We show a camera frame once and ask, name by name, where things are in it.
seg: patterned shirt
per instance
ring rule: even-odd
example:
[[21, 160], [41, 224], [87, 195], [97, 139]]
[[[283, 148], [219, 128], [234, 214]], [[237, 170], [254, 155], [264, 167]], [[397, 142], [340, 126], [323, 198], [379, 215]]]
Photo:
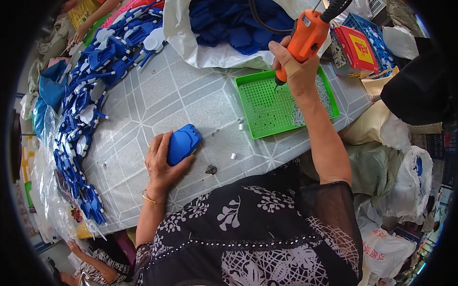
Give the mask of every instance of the patterned shirt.
[[299, 161], [172, 213], [137, 248], [142, 285], [356, 286], [362, 240], [350, 186], [299, 188]]
[[103, 250], [97, 249], [94, 251], [93, 258], [102, 261], [109, 267], [113, 268], [118, 272], [118, 275], [116, 278], [113, 280], [111, 284], [108, 284], [107, 281], [102, 277], [102, 273], [97, 270], [94, 266], [90, 265], [89, 263], [83, 262], [81, 265], [78, 267], [78, 270], [75, 272], [74, 276], [80, 275], [82, 272], [85, 272], [88, 274], [95, 282], [101, 284], [101, 285], [118, 285], [124, 279], [126, 278], [126, 274], [129, 272], [129, 265], [121, 264], [118, 262], [113, 261], [108, 254], [106, 254]]

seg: gold bracelet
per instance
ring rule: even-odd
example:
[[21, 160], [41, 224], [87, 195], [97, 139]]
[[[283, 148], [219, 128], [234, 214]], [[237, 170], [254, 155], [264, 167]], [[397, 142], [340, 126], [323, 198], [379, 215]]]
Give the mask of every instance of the gold bracelet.
[[157, 204], [157, 205], [163, 205], [163, 204], [165, 203], [165, 201], [162, 202], [162, 203], [158, 203], [157, 201], [148, 198], [148, 196], [145, 195], [145, 192], [146, 192], [146, 189], [144, 189], [143, 192], [142, 192], [142, 197], [143, 197], [145, 200], [150, 201], [150, 202], [152, 202], [153, 204]]

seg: cardboard box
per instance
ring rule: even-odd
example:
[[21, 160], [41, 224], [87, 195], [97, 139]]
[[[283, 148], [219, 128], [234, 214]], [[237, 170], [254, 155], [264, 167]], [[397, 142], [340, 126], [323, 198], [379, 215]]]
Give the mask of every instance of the cardboard box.
[[378, 65], [367, 37], [345, 26], [331, 30], [333, 68], [337, 76], [364, 78], [378, 74]]

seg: electric screwdriver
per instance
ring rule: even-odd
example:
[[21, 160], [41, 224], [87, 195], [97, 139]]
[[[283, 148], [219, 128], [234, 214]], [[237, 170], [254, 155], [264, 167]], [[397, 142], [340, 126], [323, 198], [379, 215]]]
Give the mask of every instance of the electric screwdriver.
[[[254, 0], [248, 0], [253, 18], [265, 29], [276, 32], [285, 33], [291, 32], [291, 41], [287, 47], [294, 59], [299, 63], [303, 63], [306, 59], [314, 57], [320, 47], [326, 40], [329, 31], [329, 22], [342, 13], [351, 3], [352, 0], [335, 0], [329, 4], [329, 7], [323, 12], [316, 11], [315, 8], [305, 10], [294, 22], [294, 27], [291, 30], [276, 30], [266, 26], [258, 17]], [[281, 68], [275, 72], [275, 84], [282, 86], [286, 83], [288, 77], [285, 68]]]

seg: table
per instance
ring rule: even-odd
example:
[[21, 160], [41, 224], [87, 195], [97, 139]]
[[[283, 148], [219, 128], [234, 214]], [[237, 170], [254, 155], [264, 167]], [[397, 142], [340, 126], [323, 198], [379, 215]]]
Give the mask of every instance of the table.
[[[333, 89], [341, 130], [358, 118], [370, 100], [355, 78], [337, 78], [330, 64], [323, 65]], [[107, 226], [103, 233], [137, 224], [141, 196], [148, 182], [144, 165], [151, 139], [160, 133], [192, 123], [204, 137], [188, 174], [173, 188], [166, 211], [174, 212], [195, 197], [240, 178], [264, 174], [310, 149], [307, 128], [253, 140], [245, 126], [234, 78], [258, 70], [205, 68], [188, 65], [170, 46], [143, 68], [132, 69], [110, 89], [83, 170], [98, 188], [104, 202]], [[237, 159], [231, 160], [236, 153]], [[216, 175], [205, 174], [209, 164]]]

